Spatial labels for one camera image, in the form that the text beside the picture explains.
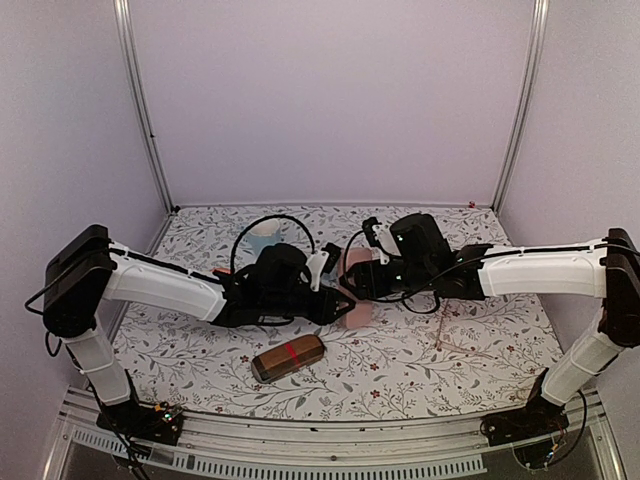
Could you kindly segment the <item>pink glasses case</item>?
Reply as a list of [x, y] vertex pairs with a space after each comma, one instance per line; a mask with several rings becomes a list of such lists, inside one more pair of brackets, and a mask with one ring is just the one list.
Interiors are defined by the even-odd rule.
[[355, 301], [354, 308], [344, 316], [344, 325], [349, 330], [367, 326], [373, 318], [373, 304], [369, 300], [362, 300], [357, 292], [358, 277], [350, 273], [356, 264], [372, 260], [372, 252], [368, 247], [351, 247], [341, 254], [338, 262], [339, 291]]

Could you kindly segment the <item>brown plaid glasses case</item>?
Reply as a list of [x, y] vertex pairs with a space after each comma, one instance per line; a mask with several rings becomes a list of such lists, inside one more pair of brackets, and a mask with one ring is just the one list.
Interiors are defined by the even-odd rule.
[[254, 378], [270, 384], [320, 361], [326, 347], [316, 335], [304, 335], [257, 355], [251, 361]]

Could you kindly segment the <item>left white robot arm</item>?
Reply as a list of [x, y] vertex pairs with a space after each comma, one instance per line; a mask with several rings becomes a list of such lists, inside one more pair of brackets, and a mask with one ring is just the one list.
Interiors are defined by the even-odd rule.
[[104, 300], [133, 302], [190, 315], [215, 326], [257, 325], [273, 317], [278, 325], [304, 318], [330, 325], [355, 302], [321, 277], [339, 256], [338, 247], [305, 254], [295, 246], [265, 247], [238, 270], [209, 274], [160, 261], [110, 239], [91, 225], [47, 265], [44, 287], [25, 303], [58, 337], [95, 388], [111, 419], [128, 434], [148, 426], [148, 412], [115, 357], [96, 318]]

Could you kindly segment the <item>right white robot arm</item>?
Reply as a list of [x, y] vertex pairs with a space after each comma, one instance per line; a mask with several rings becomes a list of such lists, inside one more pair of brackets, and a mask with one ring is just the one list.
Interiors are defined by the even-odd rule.
[[360, 300], [403, 302], [423, 291], [439, 299], [572, 294], [601, 300], [588, 329], [537, 378], [517, 415], [524, 435], [539, 435], [585, 383], [639, 344], [639, 253], [623, 229], [583, 244], [472, 244], [459, 250], [427, 214], [408, 215], [389, 227], [371, 217], [362, 232], [379, 259], [345, 264], [339, 276]]

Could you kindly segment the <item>pink translucent sunglasses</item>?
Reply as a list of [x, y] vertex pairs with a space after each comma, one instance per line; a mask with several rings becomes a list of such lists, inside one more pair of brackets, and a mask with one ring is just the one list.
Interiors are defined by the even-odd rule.
[[445, 303], [438, 315], [438, 327], [434, 336], [434, 348], [446, 360], [456, 365], [462, 361], [479, 361], [486, 366], [494, 355], [484, 345], [482, 333], [474, 321], [466, 320], [462, 314]]

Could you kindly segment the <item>small blue cloth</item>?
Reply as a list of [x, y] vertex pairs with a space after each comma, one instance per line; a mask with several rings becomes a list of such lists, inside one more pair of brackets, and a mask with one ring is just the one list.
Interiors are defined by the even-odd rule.
[[334, 268], [330, 273], [324, 273], [322, 275], [322, 281], [324, 284], [327, 284], [327, 285], [338, 286], [339, 277], [340, 277], [339, 269]]

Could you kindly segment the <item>light blue mug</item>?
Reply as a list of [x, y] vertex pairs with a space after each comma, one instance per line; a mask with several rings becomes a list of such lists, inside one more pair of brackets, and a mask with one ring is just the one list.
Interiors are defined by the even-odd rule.
[[266, 247], [281, 242], [281, 224], [278, 219], [267, 219], [253, 226], [245, 235], [245, 240], [255, 256]]

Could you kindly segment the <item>front aluminium rail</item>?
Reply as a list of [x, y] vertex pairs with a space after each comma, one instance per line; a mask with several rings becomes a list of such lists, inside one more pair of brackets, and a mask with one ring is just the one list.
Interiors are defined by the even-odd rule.
[[627, 479], [599, 396], [566, 410], [567, 430], [494, 444], [480, 414], [291, 421], [184, 414], [176, 445], [125, 446], [70, 389], [54, 423], [47, 479]]

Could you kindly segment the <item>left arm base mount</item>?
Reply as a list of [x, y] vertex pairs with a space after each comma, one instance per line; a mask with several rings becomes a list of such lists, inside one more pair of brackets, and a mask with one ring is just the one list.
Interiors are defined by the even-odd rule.
[[108, 406], [95, 395], [100, 409], [96, 425], [127, 439], [176, 446], [182, 433], [184, 408], [166, 401], [155, 405], [142, 404], [129, 373], [125, 374], [130, 390], [125, 401]]

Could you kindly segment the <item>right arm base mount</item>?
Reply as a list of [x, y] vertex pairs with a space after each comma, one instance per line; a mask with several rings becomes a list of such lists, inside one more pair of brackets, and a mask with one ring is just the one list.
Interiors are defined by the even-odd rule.
[[569, 420], [563, 406], [542, 397], [542, 384], [548, 369], [535, 380], [523, 407], [482, 417], [480, 433], [490, 446], [503, 445], [551, 434], [566, 429]]

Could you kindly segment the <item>right aluminium frame post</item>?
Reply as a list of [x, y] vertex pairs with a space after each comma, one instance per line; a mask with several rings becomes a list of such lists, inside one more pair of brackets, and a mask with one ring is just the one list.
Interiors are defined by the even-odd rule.
[[491, 209], [497, 216], [501, 215], [506, 204], [534, 97], [536, 80], [543, 55], [549, 7], [550, 2], [548, 0], [535, 0], [533, 2], [522, 81], [498, 183], [491, 203]]

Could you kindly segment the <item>aluminium frame post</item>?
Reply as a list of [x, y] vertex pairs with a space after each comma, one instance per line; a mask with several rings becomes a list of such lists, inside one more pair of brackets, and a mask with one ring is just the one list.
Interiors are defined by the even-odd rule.
[[536, 80], [543, 55], [549, 7], [550, 2], [548, 0], [535, 0], [533, 2], [522, 81], [498, 183], [491, 203], [491, 209], [497, 216], [501, 215], [506, 204], [534, 97]]
[[167, 214], [171, 214], [175, 205], [170, 193], [166, 173], [161, 162], [156, 135], [144, 91], [143, 79], [135, 44], [130, 2], [127, 0], [114, 0], [113, 6], [126, 75], [137, 122], [142, 136], [143, 146], [161, 205]]

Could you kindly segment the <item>left aluminium frame post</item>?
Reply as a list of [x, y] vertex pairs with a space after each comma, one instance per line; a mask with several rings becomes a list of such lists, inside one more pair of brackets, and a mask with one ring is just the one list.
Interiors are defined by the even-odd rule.
[[113, 6], [126, 75], [137, 122], [142, 136], [143, 146], [161, 205], [167, 214], [171, 214], [175, 205], [170, 193], [166, 173], [161, 162], [156, 135], [144, 91], [143, 79], [135, 44], [130, 2], [127, 0], [114, 0]]

